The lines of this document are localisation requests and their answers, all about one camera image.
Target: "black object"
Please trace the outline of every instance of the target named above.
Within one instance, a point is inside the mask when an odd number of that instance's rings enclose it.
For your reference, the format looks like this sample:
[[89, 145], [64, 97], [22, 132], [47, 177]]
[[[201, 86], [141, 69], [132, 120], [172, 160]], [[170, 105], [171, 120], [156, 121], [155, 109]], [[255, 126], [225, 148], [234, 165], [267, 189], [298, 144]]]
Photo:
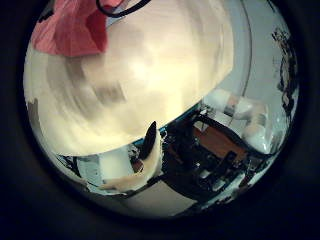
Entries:
[[138, 159], [145, 160], [149, 156], [156, 141], [156, 136], [157, 124], [156, 122], [153, 122], [147, 130], [146, 136], [143, 140], [143, 144], [139, 152]]
[[65, 185], [39, 150], [22, 76], [28, 41], [46, 3], [1, 2], [0, 26], [6, 32], [0, 40], [1, 239], [319, 239], [318, 0], [276, 1], [293, 32], [303, 83], [290, 140], [275, 165], [235, 202], [168, 222], [121, 217], [97, 207]]
[[96, 0], [96, 5], [97, 8], [105, 15], [107, 15], [108, 17], [112, 17], [112, 18], [119, 18], [119, 17], [123, 17], [125, 15], [128, 15], [130, 13], [133, 13], [137, 10], [139, 10], [140, 8], [144, 7], [145, 5], [147, 5], [151, 0], [141, 0], [140, 2], [138, 2], [136, 5], [132, 6], [131, 8], [128, 8], [122, 12], [119, 13], [112, 13], [109, 12], [107, 10], [104, 9], [104, 7], [101, 5], [100, 0]]

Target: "red cloth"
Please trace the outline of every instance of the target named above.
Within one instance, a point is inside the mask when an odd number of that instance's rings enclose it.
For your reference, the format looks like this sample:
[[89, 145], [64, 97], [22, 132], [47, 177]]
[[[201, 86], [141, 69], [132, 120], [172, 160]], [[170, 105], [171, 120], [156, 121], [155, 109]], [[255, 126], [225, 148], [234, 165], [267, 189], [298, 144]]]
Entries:
[[[101, 0], [106, 9], [123, 0]], [[35, 49], [69, 57], [96, 54], [107, 46], [106, 16], [94, 0], [56, 0], [54, 14], [37, 23], [31, 37]]]

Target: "black cable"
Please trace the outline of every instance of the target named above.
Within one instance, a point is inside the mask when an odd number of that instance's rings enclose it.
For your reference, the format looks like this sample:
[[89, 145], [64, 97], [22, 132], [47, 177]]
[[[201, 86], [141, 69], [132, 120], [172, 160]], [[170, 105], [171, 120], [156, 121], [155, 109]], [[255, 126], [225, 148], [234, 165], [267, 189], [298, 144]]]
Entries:
[[140, 2], [138, 2], [136, 5], [132, 6], [131, 8], [128, 8], [122, 12], [119, 13], [111, 13], [108, 12], [104, 9], [104, 7], [101, 5], [100, 0], [96, 0], [96, 5], [97, 8], [105, 15], [107, 15], [108, 17], [111, 18], [119, 18], [119, 17], [123, 17], [125, 15], [128, 15], [130, 13], [133, 13], [137, 10], [139, 10], [140, 8], [144, 7], [145, 5], [147, 5], [151, 0], [141, 0]]

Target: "pink fabric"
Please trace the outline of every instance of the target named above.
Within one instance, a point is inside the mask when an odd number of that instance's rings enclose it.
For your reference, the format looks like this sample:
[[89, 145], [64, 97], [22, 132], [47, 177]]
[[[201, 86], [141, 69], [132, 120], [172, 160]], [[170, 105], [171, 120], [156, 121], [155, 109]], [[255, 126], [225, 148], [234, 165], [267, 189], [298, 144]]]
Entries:
[[[101, 0], [106, 9], [123, 0]], [[54, 14], [37, 23], [31, 37], [35, 49], [69, 57], [96, 54], [107, 47], [106, 16], [94, 0], [56, 0]]]

